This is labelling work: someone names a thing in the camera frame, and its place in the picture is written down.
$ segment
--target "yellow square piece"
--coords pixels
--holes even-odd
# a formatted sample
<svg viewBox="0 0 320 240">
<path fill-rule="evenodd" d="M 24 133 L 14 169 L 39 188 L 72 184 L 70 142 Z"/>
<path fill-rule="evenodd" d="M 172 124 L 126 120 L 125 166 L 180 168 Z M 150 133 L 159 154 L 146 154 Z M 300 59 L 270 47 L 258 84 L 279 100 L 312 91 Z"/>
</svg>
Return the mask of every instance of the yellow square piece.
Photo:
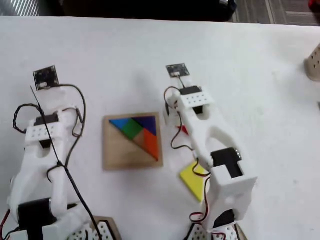
<svg viewBox="0 0 320 240">
<path fill-rule="evenodd" d="M 203 201 L 204 198 L 204 178 L 197 176 L 192 171 L 192 168 L 197 164 L 197 162 L 192 162 L 185 169 L 180 172 L 180 178 L 183 180 L 184 184 L 189 188 L 193 195 L 198 199 L 199 202 Z M 197 173 L 205 174 L 207 171 L 198 165 L 195 169 Z"/>
</svg>

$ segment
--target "blue triangle piece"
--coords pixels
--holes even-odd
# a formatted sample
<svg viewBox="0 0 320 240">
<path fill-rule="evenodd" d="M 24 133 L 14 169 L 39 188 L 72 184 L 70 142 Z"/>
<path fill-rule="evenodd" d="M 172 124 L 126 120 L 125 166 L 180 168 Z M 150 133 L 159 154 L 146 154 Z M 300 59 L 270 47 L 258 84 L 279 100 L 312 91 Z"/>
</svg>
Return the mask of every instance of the blue triangle piece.
<svg viewBox="0 0 320 240">
<path fill-rule="evenodd" d="M 109 119 L 109 122 L 112 123 L 118 129 L 122 129 L 130 118 L 118 118 L 118 119 Z"/>
<path fill-rule="evenodd" d="M 132 119 L 138 122 L 145 129 L 147 129 L 150 133 L 157 136 L 155 116 L 140 116 L 140 117 L 133 117 Z"/>
</svg>

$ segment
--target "white 3d-printed robot arm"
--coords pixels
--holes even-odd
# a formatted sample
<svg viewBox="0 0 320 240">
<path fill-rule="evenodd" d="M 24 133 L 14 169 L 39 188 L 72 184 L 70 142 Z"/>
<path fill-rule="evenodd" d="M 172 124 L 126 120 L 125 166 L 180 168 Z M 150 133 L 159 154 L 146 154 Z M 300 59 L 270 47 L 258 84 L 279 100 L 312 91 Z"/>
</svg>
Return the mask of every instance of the white 3d-printed robot arm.
<svg viewBox="0 0 320 240">
<path fill-rule="evenodd" d="M 63 92 L 62 90 L 50 89 L 45 92 Z M 57 115 L 57 121 L 48 123 L 52 141 L 60 161 L 65 164 L 67 151 L 70 148 L 70 133 L 77 118 L 75 112 L 62 111 L 66 105 L 54 108 L 45 105 L 45 115 Z M 78 203 L 77 206 L 68 209 L 67 182 L 69 181 L 63 167 L 47 171 L 57 165 L 55 152 L 51 147 L 44 148 L 42 144 L 49 144 L 50 138 L 45 124 L 35 124 L 36 120 L 30 122 L 25 135 L 25 152 L 20 172 L 11 181 L 11 194 L 8 198 L 9 208 L 14 220 L 20 224 L 19 207 L 30 201 L 49 199 L 49 210 L 57 221 L 42 227 L 43 239 L 65 240 L 68 236 L 84 224 L 89 222 L 89 215 L 84 206 Z M 20 230 L 10 235 L 12 240 L 28 240 L 27 230 Z"/>
<path fill-rule="evenodd" d="M 175 90 L 167 102 L 177 103 L 176 110 L 191 139 L 193 154 L 199 164 L 211 173 L 207 192 L 209 213 L 202 226 L 207 231 L 221 229 L 244 218 L 252 200 L 257 176 L 246 148 L 226 123 L 214 100 L 205 88 L 194 86 L 189 75 L 181 77 L 181 83 L 184 78 L 188 83 L 184 86 L 180 84 L 180 91 Z M 179 115 L 173 109 L 168 112 L 168 107 L 164 117 L 167 124 L 173 121 L 177 126 L 180 122 L 177 120 Z M 206 145 L 209 138 L 218 140 L 226 148 L 212 152 Z"/>
</svg>

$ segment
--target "white tablecloth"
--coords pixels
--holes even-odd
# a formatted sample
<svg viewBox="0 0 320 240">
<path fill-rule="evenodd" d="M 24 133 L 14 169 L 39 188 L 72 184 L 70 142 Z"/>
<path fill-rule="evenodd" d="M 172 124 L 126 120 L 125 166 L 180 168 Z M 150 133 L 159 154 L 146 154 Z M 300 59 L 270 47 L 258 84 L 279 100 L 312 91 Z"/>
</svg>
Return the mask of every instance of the white tablecloth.
<svg viewBox="0 0 320 240">
<path fill-rule="evenodd" d="M 124 240 L 182 239 L 189 214 L 200 209 L 178 177 L 191 153 L 170 148 L 174 132 L 162 118 L 163 168 L 105 172 L 102 119 L 162 111 L 171 84 L 165 66 L 185 63 L 255 164 L 259 179 L 240 223 L 248 238 L 319 239 L 320 83 L 303 67 L 319 39 L 320 28 L 307 26 L 1 17 L 0 213 L 24 154 L 14 112 L 34 102 L 33 71 L 55 65 L 59 81 L 86 97 L 85 134 L 70 171 L 93 214 L 113 217 Z M 24 110 L 18 124 L 35 116 Z M 12 227 L 10 221 L 5 231 Z"/>
</svg>

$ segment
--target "black cable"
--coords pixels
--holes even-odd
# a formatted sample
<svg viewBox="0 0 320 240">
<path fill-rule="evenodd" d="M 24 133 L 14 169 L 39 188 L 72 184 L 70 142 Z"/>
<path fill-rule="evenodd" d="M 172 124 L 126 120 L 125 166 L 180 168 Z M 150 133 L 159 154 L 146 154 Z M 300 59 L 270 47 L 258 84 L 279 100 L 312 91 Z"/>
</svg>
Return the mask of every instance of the black cable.
<svg viewBox="0 0 320 240">
<path fill-rule="evenodd" d="M 72 128 L 72 132 L 71 132 L 72 136 L 74 136 L 75 138 L 81 137 L 80 134 L 75 133 L 75 129 L 76 129 L 76 126 L 78 124 L 78 119 L 79 119 L 80 123 L 82 123 L 82 124 L 84 123 L 84 120 L 81 117 L 81 113 L 80 113 L 79 108 L 68 107 L 66 109 L 63 109 L 62 112 L 65 112 L 67 110 L 74 110 L 75 113 L 76 113 L 75 123 L 74 123 L 74 126 Z"/>
<path fill-rule="evenodd" d="M 237 239 L 240 239 L 240 235 L 239 235 L 239 230 L 238 230 L 237 224 L 234 225 L 234 229 L 235 229 L 235 233 L 236 233 Z"/>
<path fill-rule="evenodd" d="M 179 75 L 178 75 L 178 78 L 179 78 L 179 80 L 180 80 L 180 83 L 182 84 L 182 87 L 185 89 L 186 86 L 185 86 L 184 83 L 182 82 L 181 77 L 180 77 Z"/>
<path fill-rule="evenodd" d="M 15 110 L 15 113 L 14 113 L 14 117 L 13 117 L 13 128 L 15 130 L 17 130 L 18 132 L 22 133 L 22 134 L 26 134 L 27 133 L 27 129 L 25 130 L 21 130 L 18 126 L 17 126 L 17 118 L 18 118 L 18 114 L 20 112 L 20 110 L 24 107 L 33 107 L 33 108 L 36 108 L 38 111 L 39 111 L 39 107 L 35 104 L 32 104 L 32 103 L 27 103 L 27 104 L 22 104 L 20 105 L 16 110 Z"/>
<path fill-rule="evenodd" d="M 17 232 L 17 231 L 19 231 L 19 230 L 20 230 L 20 227 L 17 227 L 16 229 L 8 232 L 8 233 L 5 235 L 4 240 L 8 240 L 8 237 L 10 236 L 10 234 L 13 234 L 13 233 L 15 233 L 15 232 Z"/>
<path fill-rule="evenodd" d="M 71 175 L 70 172 L 69 172 L 69 169 L 67 168 L 66 165 L 64 165 L 64 164 L 59 160 L 59 157 L 58 157 L 58 154 L 57 154 L 55 145 L 54 145 L 54 141 L 52 140 L 52 137 L 51 137 L 51 134 L 50 134 L 48 125 L 47 125 L 47 121 L 46 121 L 45 114 L 44 114 L 44 112 L 43 112 L 43 110 L 42 110 L 42 108 L 41 108 L 41 105 L 40 105 L 40 103 L 39 103 L 39 101 L 38 101 L 38 99 L 37 99 L 37 96 L 36 96 L 34 90 L 33 90 L 32 88 L 31 88 L 31 90 L 32 90 L 32 93 L 33 93 L 33 95 L 34 95 L 37 103 L 38 103 L 38 108 L 37 108 L 37 109 L 39 110 L 39 113 L 41 114 L 41 117 L 42 117 L 42 119 L 43 119 L 43 122 L 44 122 L 44 125 L 45 125 L 45 128 L 46 128 L 46 131 L 47 131 L 47 133 L 48 133 L 48 136 L 49 136 L 49 139 L 50 139 L 50 142 L 51 142 L 51 145 L 52 145 L 52 148 L 53 148 L 53 151 L 54 151 L 54 153 L 55 153 L 56 160 L 57 160 L 56 166 L 54 166 L 53 168 L 49 169 L 49 170 L 47 171 L 47 173 L 46 173 L 46 174 L 47 174 L 47 177 L 48 177 L 48 180 L 50 181 L 49 175 L 48 175 L 48 174 L 49 174 L 49 171 L 51 171 L 51 170 L 53 170 L 53 169 L 55 169 L 55 168 L 58 168 L 58 167 L 63 167 L 63 168 L 64 168 L 64 171 L 65 171 L 66 175 L 68 176 L 68 178 L 69 178 L 69 180 L 70 180 L 70 182 L 71 182 L 71 184 L 72 184 L 72 186 L 73 186 L 73 189 L 74 189 L 75 193 L 77 194 L 80 202 L 82 203 L 82 205 L 84 206 L 85 210 L 88 212 L 88 214 L 89 214 L 89 216 L 90 216 L 90 219 L 91 219 L 91 221 L 92 221 L 92 223 L 93 223 L 93 225 L 94 225 L 94 228 L 95 228 L 95 230 L 96 230 L 96 232 L 97 232 L 97 234 L 98 234 L 98 236 L 99 236 L 99 239 L 102 240 L 102 235 L 101 235 L 101 233 L 100 233 L 100 231 L 99 231 L 99 228 L 98 228 L 98 225 L 97 225 L 97 223 L 96 223 L 96 221 L 95 221 L 95 218 L 94 218 L 91 210 L 89 209 L 86 201 L 85 201 L 84 198 L 82 197 L 82 195 L 81 195 L 81 193 L 80 193 L 80 191 L 79 191 L 79 189 L 78 189 L 78 187 L 77 187 L 77 185 L 76 185 L 76 183 L 75 183 L 72 175 Z"/>
<path fill-rule="evenodd" d="M 83 120 L 82 120 L 83 123 L 82 123 L 82 128 L 81 128 L 80 134 L 78 135 L 78 137 L 74 141 L 72 147 L 70 148 L 70 151 L 69 151 L 68 155 L 66 156 L 65 166 L 68 167 L 71 154 L 72 154 L 73 150 L 75 149 L 80 137 L 83 135 L 83 132 L 84 132 L 84 129 L 85 129 L 86 118 L 87 118 L 87 104 L 86 104 L 86 99 L 85 99 L 84 94 L 82 93 L 80 88 L 78 88 L 76 85 L 73 85 L 73 84 L 59 84 L 59 85 L 56 85 L 56 86 L 52 86 L 52 88 L 60 88 L 60 87 L 72 87 L 72 88 L 75 88 L 79 92 L 79 94 L 80 94 L 80 96 L 82 98 L 82 101 L 83 101 Z"/>
</svg>

